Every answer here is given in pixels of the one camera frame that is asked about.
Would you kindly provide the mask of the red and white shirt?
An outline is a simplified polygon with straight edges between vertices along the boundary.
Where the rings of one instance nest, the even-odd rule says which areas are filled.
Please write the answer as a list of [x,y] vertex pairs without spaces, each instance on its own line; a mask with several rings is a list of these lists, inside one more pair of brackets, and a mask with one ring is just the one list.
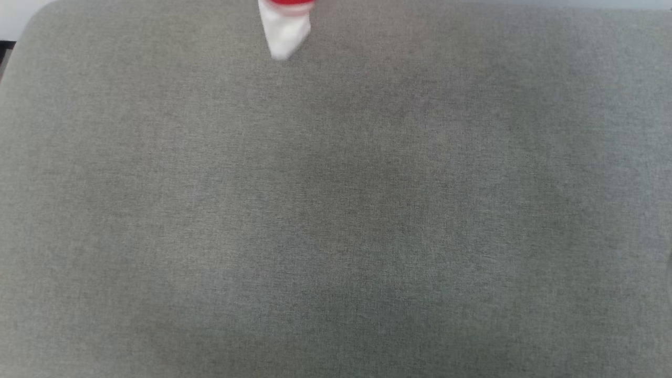
[[287,60],[311,30],[310,12],[316,0],[258,0],[267,46],[274,60]]

